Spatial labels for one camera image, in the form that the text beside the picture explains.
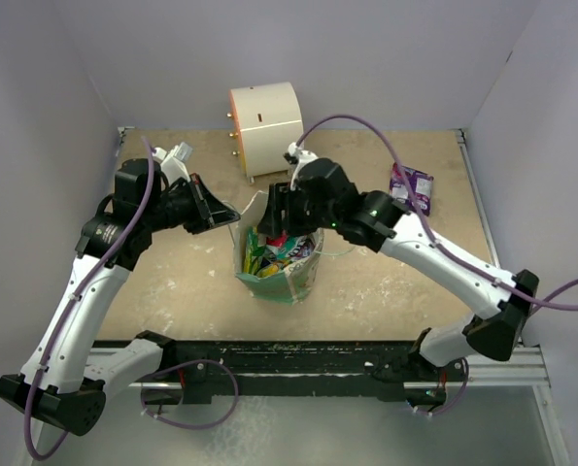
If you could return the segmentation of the green paper bag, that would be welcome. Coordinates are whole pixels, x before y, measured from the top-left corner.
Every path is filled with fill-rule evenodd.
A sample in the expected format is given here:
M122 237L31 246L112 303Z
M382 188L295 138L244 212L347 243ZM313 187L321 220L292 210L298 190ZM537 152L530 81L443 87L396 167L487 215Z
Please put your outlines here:
M293 305L306 299L312 291L320 259L338 254L323 250L322 229L302 236L287 235L288 240L281 248L267 247L258 277L245 274L242 269L246 233L249 227L257 229L267 196L263 191L256 192L236 226L229 229L233 243L234 275L254 298Z

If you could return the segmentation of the purple snack packet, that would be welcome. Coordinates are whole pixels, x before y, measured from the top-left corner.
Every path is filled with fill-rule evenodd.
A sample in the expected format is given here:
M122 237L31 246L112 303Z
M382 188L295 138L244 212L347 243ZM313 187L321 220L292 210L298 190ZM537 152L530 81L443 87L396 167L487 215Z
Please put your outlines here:
M431 197L434 177L423 171L404 168L405 178L414 193L418 206L425 216L431 213ZM410 198L409 189L403 181L399 165L394 162L391 168L390 195L413 212L416 208Z

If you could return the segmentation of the yellow green snack packet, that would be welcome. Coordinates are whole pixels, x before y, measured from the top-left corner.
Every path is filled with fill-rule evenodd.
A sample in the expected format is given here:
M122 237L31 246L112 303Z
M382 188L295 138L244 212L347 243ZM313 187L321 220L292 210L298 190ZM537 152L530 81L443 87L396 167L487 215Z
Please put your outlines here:
M266 250L267 236L259 233L255 227L249 227L246 233L242 271L258 277L263 268Z

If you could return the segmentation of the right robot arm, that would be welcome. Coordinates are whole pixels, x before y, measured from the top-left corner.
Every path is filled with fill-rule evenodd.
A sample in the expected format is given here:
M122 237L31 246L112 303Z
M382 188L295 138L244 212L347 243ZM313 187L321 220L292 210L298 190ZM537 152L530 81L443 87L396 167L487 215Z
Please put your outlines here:
M409 354L411 372L431 380L444 366L472 354L505 362L527 322L538 279L528 270L498 269L437 234L427 234L417 214L380 190L360 192L343 168L305 151L286 154L287 183L275 183L261 233L302 236L330 229L346 242L396 259L453 293L470 310L444 327L427 328Z

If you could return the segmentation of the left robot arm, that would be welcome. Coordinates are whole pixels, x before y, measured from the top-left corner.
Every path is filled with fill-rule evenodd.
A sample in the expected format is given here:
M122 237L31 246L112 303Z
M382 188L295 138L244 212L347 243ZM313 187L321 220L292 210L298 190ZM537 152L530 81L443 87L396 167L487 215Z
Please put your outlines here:
M153 234L183 227L195 235L238 221L240 215L184 168L146 158L125 161L114 190L83 227L72 272L40 344L18 373L0 378L0 398L23 414L76 436L86 434L106 403L146 376L166 381L178 358L174 341L152 331L138 334L104 363L90 351L105 315Z

